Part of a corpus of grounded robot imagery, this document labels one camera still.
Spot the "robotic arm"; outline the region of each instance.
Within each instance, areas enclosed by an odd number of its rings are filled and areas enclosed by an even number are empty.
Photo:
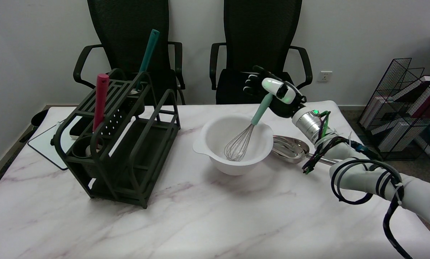
[[[390,165],[378,161],[378,154],[362,144],[338,136],[327,126],[329,112],[319,113],[305,106],[306,97],[291,83],[283,82],[258,66],[254,67],[254,71],[259,75],[250,75],[244,91],[258,93],[261,87],[273,94],[276,98],[269,106],[271,111],[280,117],[292,118],[292,123],[316,147],[316,153],[303,168],[304,173],[312,171],[321,157],[342,160],[333,165],[329,172],[334,194],[340,201],[353,205],[367,202],[373,195],[390,201],[390,208],[383,220],[386,237],[402,256],[411,258],[394,239],[389,220],[396,208],[401,206],[430,223],[430,183],[398,173]],[[348,201],[341,195],[340,188],[367,195],[358,201]]]

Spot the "stainless steel spoon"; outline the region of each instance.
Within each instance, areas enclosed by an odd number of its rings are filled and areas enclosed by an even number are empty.
[[[313,154],[309,153],[309,146],[296,138],[274,135],[274,144],[271,152],[278,158],[291,164],[298,164],[305,158],[311,158]],[[321,158],[319,162],[328,165],[334,165],[338,161]]]

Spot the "black office chair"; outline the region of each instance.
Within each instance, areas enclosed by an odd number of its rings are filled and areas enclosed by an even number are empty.
[[[302,47],[290,46],[300,17],[302,0],[225,0],[226,43],[212,45],[210,80],[216,90],[217,104],[260,103],[261,95],[243,92],[248,73],[259,65],[284,81],[292,80],[283,72],[289,49],[298,50],[303,61],[306,81],[297,88],[312,83],[313,74],[308,54]],[[220,46],[227,48],[226,69],[216,85],[216,67]]]
[[[172,89],[175,95],[177,91],[179,92],[182,104],[185,104],[182,92],[185,89],[182,75],[182,44],[168,41],[169,1],[87,0],[87,2],[101,44],[86,46],[82,50],[74,70],[74,80],[95,88],[95,85],[82,80],[80,74],[88,54],[96,47],[103,47],[111,69],[119,68],[125,72],[125,78],[116,79],[133,80],[140,69],[151,30],[156,29],[160,32],[159,41],[147,71],[151,76],[157,102],[167,89]],[[175,71],[170,68],[168,45],[175,47]],[[153,103],[152,95],[147,95],[145,105]]]

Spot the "marble table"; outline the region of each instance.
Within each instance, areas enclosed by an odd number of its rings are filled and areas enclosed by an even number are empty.
[[[348,136],[351,128],[334,102],[308,105],[331,110],[329,126]],[[24,147],[0,182],[0,259],[401,258],[383,233],[388,202],[338,202],[327,165],[306,176],[300,164],[269,156],[251,174],[232,177],[192,151],[207,120],[253,115],[256,108],[179,106],[182,129],[146,210],[90,199],[69,171]],[[71,111],[51,108],[36,135]],[[262,121],[275,134],[305,140],[291,120],[270,110]],[[430,259],[430,232],[415,214],[398,209],[391,227],[414,259]]]

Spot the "whisk handle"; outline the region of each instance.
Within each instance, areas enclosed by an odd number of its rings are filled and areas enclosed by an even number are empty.
[[[273,101],[273,97],[274,95],[272,93],[269,93],[265,96],[265,98],[263,98],[260,104],[260,107],[258,108],[258,110],[256,110],[256,113],[251,120],[252,125],[256,126],[258,124],[261,117],[263,116],[263,114],[265,113],[265,111],[268,109],[269,105]]]

